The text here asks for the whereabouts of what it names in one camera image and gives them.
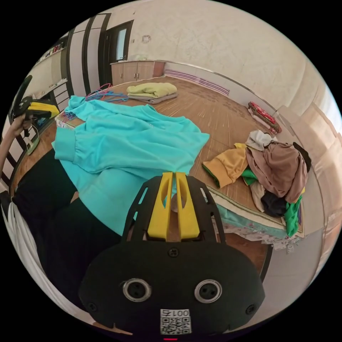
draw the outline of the qr code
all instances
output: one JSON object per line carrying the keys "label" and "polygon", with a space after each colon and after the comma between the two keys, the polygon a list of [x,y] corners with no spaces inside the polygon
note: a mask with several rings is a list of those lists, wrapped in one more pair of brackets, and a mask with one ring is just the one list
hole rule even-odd
{"label": "qr code", "polygon": [[160,333],[162,335],[190,334],[189,310],[161,310]]}

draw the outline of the bed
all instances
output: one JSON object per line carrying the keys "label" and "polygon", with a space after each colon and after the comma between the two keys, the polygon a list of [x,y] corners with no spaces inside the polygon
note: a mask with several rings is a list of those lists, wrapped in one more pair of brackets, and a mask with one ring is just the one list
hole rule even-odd
{"label": "bed", "polygon": [[[129,85],[145,82],[132,82]],[[246,107],[205,87],[171,77],[154,78],[153,82],[170,82],[178,89],[177,98],[153,105],[159,113],[167,116],[185,116],[202,132],[210,134],[210,139],[199,153],[190,175],[203,181],[211,191],[220,210],[224,231],[238,234],[250,241],[260,240],[264,244],[273,245],[274,249],[298,244],[305,236],[303,219],[298,232],[291,238],[287,237],[284,220],[258,211],[249,187],[241,178],[231,185],[217,189],[212,178],[202,168],[202,162],[234,148],[236,142],[244,143],[251,131],[260,129],[268,133],[265,128],[251,118]],[[112,87],[111,90],[127,94],[127,86],[121,84]],[[136,106],[144,103],[129,99],[123,104]],[[71,121],[66,119],[63,112],[55,120],[57,126],[66,129],[73,129],[83,123],[78,118]],[[301,206],[301,217],[303,216],[304,211]]]}

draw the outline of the screw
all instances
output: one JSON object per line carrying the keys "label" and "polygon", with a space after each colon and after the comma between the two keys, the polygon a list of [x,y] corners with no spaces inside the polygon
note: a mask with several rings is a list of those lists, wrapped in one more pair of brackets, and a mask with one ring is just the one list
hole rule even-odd
{"label": "screw", "polygon": [[177,248],[171,248],[168,251],[169,257],[176,258],[179,255],[179,251]]}
{"label": "screw", "polygon": [[88,304],[88,309],[89,309],[90,311],[92,311],[92,312],[97,311],[97,307],[96,307],[96,305],[95,305],[94,303],[89,303],[89,304]]}
{"label": "screw", "polygon": [[255,311],[255,305],[252,304],[246,309],[246,314],[250,315]]}

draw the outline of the sweatshirt cuff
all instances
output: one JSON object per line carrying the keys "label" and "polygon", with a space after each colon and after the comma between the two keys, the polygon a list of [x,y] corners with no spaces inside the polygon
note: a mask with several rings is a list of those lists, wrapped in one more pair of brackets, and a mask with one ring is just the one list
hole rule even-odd
{"label": "sweatshirt cuff", "polygon": [[55,140],[55,159],[68,160],[75,159],[75,131],[57,127]]}

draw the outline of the black cloth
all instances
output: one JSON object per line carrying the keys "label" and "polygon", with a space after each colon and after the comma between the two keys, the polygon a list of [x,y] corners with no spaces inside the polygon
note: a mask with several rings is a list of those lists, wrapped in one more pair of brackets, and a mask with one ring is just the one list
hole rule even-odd
{"label": "black cloth", "polygon": [[8,209],[11,203],[11,197],[8,191],[3,191],[2,193],[0,193],[0,203],[2,210],[4,211],[5,217],[8,220]]}
{"label": "black cloth", "polygon": [[302,146],[299,146],[296,142],[293,143],[293,147],[299,151],[299,153],[303,156],[303,159],[305,161],[305,165],[306,165],[306,170],[307,172],[310,171],[311,168],[311,158],[309,156],[309,153],[307,153],[306,150],[303,149]]}
{"label": "black cloth", "polygon": [[261,198],[264,206],[264,211],[267,215],[272,217],[283,217],[286,212],[285,197],[277,197],[270,191],[265,191],[264,196]]}
{"label": "black cloth", "polygon": [[85,310],[78,289],[91,261],[121,236],[102,224],[78,198],[52,149],[21,179],[12,201],[26,220],[39,260],[52,284]]}

